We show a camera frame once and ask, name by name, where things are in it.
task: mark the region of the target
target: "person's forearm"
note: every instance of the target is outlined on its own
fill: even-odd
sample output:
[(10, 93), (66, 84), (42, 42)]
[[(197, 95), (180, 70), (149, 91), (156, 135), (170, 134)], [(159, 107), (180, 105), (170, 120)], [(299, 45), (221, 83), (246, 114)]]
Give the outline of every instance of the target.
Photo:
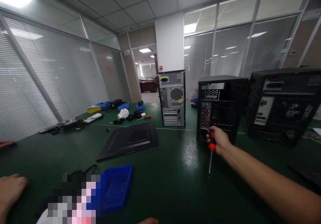
[(245, 151), (229, 145), (226, 162), (289, 223), (321, 223), (321, 197), (267, 167)]

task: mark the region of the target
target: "workbench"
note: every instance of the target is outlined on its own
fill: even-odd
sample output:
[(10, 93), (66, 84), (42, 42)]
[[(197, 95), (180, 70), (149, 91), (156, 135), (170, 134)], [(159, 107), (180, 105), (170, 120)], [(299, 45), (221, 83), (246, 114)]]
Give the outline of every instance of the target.
[[(136, 110), (131, 103), (129, 111)], [(34, 134), (18, 141), (17, 147), (0, 151), (0, 176), (19, 173), (30, 181), (23, 195), (11, 209), (8, 223), (34, 223), (40, 203), (57, 187), (62, 175), (85, 170), (96, 163), (112, 131), (149, 121), (155, 122), (159, 146), (122, 155), (98, 163), (97, 174), (107, 168), (133, 164), (132, 184), (125, 210), (107, 214), (102, 223), (138, 223), (155, 217), (164, 223), (270, 223), (282, 222), (277, 214), (222, 160), (213, 155), (211, 175), (210, 150), (196, 140), (197, 110), (186, 105), (186, 127), (163, 127), (159, 103), (146, 103), (150, 119), (125, 121), (114, 125), (118, 111), (104, 113), (104, 118), (77, 133), (75, 128), (58, 135)], [(312, 121), (314, 127), (320, 121)], [(321, 145), (300, 140), (294, 147), (252, 139), (238, 130), (236, 146), (291, 180), (311, 187), (286, 162), (301, 151), (310, 151), (319, 159)], [(309, 163), (316, 165), (314, 158)]]

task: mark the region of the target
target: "screwdriver shaft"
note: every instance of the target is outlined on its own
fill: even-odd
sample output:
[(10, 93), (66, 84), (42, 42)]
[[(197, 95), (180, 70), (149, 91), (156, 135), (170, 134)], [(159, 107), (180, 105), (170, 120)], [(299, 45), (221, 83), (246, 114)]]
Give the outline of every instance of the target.
[(212, 155), (213, 155), (213, 150), (211, 150), (211, 160), (210, 160), (210, 168), (209, 168), (209, 170), (208, 170), (208, 174), (211, 173)]

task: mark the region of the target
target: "wooden desk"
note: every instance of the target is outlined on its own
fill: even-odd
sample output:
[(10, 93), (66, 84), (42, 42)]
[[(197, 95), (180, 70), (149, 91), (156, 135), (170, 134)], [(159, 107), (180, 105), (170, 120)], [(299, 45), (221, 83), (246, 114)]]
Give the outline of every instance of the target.
[(156, 80), (139, 82), (140, 92), (157, 92), (158, 84)]

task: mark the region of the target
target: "doorway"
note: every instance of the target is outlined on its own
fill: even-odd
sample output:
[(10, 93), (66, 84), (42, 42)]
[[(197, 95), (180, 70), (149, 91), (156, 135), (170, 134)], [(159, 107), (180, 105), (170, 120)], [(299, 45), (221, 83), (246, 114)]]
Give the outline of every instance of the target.
[(158, 103), (156, 46), (133, 50), (142, 100)]

